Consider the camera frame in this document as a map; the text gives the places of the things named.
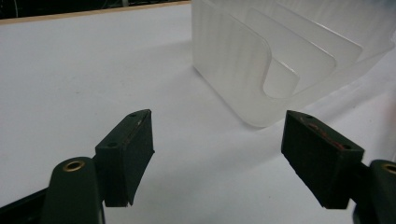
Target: frosted plastic box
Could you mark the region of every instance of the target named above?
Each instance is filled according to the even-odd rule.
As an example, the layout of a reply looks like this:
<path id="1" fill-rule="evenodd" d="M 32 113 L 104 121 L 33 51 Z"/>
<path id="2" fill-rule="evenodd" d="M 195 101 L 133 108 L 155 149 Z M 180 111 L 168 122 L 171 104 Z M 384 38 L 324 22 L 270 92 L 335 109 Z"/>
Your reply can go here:
<path id="1" fill-rule="evenodd" d="M 394 48 L 394 0 L 191 4 L 194 67 L 253 126 L 339 89 Z"/>

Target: white table surface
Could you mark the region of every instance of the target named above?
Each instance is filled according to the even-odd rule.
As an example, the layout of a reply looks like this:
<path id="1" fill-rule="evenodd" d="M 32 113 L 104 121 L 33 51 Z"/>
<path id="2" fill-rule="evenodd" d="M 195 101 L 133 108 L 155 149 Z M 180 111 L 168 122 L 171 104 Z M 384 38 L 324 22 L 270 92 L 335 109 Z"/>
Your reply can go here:
<path id="1" fill-rule="evenodd" d="M 307 106 L 366 149 L 396 149 L 396 50 Z M 92 157 L 150 108 L 156 153 L 134 206 L 107 223 L 352 223 L 321 208 L 280 153 L 284 120 L 247 126 L 191 65 L 191 6 L 0 26 L 0 206 L 45 188 L 56 164 Z"/>

